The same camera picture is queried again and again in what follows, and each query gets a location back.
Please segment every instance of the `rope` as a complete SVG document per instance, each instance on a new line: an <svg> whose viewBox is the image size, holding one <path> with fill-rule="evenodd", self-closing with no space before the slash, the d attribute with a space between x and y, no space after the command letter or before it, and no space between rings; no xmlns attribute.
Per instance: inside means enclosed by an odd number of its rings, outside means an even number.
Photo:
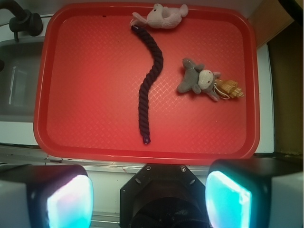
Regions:
<svg viewBox="0 0 304 228"><path fill-rule="evenodd" d="M163 66L163 57L162 51L157 46L153 37L143 28L138 26L131 26L132 31L136 33L136 35L145 43L147 48L153 55L153 66L152 69L147 73L146 78L143 80L141 84L141 88L139 90L139 129L141 135L143 136L143 143L149 144L150 140L150 129L149 129L149 119L148 119L148 109L149 109L149 98L148 93L150 87L153 82L157 79L158 75L162 71Z"/></svg>

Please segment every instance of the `red plastic tray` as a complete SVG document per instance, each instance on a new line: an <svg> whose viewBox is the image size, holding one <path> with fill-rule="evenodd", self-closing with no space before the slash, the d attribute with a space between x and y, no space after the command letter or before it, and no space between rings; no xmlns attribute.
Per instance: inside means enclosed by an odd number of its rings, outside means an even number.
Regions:
<svg viewBox="0 0 304 228"><path fill-rule="evenodd" d="M188 165L255 152L259 99L253 29L235 11L197 6L189 6L175 29L147 27L163 52L164 67L150 90L151 143L143 144L138 91L152 56L129 23L133 12L146 16L152 7L72 4L52 17L34 121L43 150L64 158ZM239 82L245 97L213 102L203 93L178 94L185 57L220 71L223 80Z"/></svg>

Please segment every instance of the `cyan light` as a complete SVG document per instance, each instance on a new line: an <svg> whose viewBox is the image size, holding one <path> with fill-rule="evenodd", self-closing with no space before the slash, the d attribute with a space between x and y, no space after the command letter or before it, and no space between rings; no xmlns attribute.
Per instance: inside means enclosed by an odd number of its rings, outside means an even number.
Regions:
<svg viewBox="0 0 304 228"><path fill-rule="evenodd" d="M251 192L220 171L211 172L206 181L206 206L214 228L248 228Z"/></svg>
<svg viewBox="0 0 304 228"><path fill-rule="evenodd" d="M88 228L93 213L93 185L85 175L74 177L47 199L50 228Z"/></svg>

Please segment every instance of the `stuffed animal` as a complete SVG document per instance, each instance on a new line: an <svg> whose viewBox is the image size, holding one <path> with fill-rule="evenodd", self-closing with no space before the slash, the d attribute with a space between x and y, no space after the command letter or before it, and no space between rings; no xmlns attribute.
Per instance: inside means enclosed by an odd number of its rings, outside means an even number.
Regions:
<svg viewBox="0 0 304 228"><path fill-rule="evenodd" d="M214 91L215 80L220 77L220 72L204 70L203 64L195 64L190 58L184 58L182 64L185 68L185 75L177 90L185 93L190 90L196 94L204 92L214 101L219 100L219 95Z"/></svg>
<svg viewBox="0 0 304 228"><path fill-rule="evenodd" d="M184 58L182 64L185 68L185 75L182 82L177 87L180 93L185 93L193 90L196 94L201 93L201 89L198 85L199 74L204 69L203 64L196 65L191 59Z"/></svg>
<svg viewBox="0 0 304 228"><path fill-rule="evenodd" d="M156 3L153 10L147 15L147 19L134 12L134 19L130 25L137 25L139 27L149 25L156 29L172 29L175 28L181 22L181 18L187 16L187 14L187 5L182 5L180 8L168 8Z"/></svg>
<svg viewBox="0 0 304 228"><path fill-rule="evenodd" d="M202 70L199 73L198 85L202 92L208 94L214 101L219 101L219 95L214 91L215 79L220 77L220 72Z"/></svg>

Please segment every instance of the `tray rim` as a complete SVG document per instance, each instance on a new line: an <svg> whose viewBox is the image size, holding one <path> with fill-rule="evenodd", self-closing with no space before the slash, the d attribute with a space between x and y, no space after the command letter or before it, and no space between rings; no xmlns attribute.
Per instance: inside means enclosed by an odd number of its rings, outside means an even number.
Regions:
<svg viewBox="0 0 304 228"><path fill-rule="evenodd" d="M169 7L180 7L177 4L166 4ZM81 152L84 148L78 147L67 147L57 145L55 142L48 137L46 128L43 125L43 117L48 115L48 99L49 93L45 92L46 82L45 82L45 72L51 74L51 66L48 64L48 60L51 58L51 54L55 53L55 50L50 50L51 44L56 44L56 40L51 39L49 34L56 31L56 24L62 23L64 18L66 18L66 13L75 11L77 13L82 13L84 8L122 8L125 10L125 15L130 16L129 11L134 11L134 8L144 8L148 12L153 8L153 4L150 3L128 3L128 2L98 2L98 3L74 3L64 6L58 12L54 14L51 18L46 31L44 47L42 51L37 95L36 95L36 106L34 113L34 135L39 144L39 146L52 156L56 157L66 157L75 159L89 159L89 160L103 160L103 161L118 161L118 162L138 162L138 163L172 163L172 164L188 164L188 165L208 165L216 159L229 159L229 158L249 158L257 149L259 138L260 138L260 120L259 120L259 96L258 96L258 77L257 77L257 50L255 42L255 34L253 28L251 27L248 20L243 17L238 12L231 9L222 9L214 7L204 7L204 6L188 6L189 14L204 13L218 15L222 14L225 17L233 21L233 24L239 28L245 29L246 33L243 34L243 46L244 46L244 58L249 58L250 61L244 61L245 63L245 75L246 71L249 69L252 71L252 78L246 79L246 91L247 96L250 96L254 101L254 106L246 103L246 109L251 110L252 118L249 120L247 118L247 128L253 129L251 131L252 136L250 138L250 143L246 146L245 139L244 145L235 153L230 154L212 154L212 153L180 153L180 152L153 152L153 157L147 157L147 151L134 151L134 150L114 150L114 149L96 149L96 148L86 148L90 153Z"/></svg>

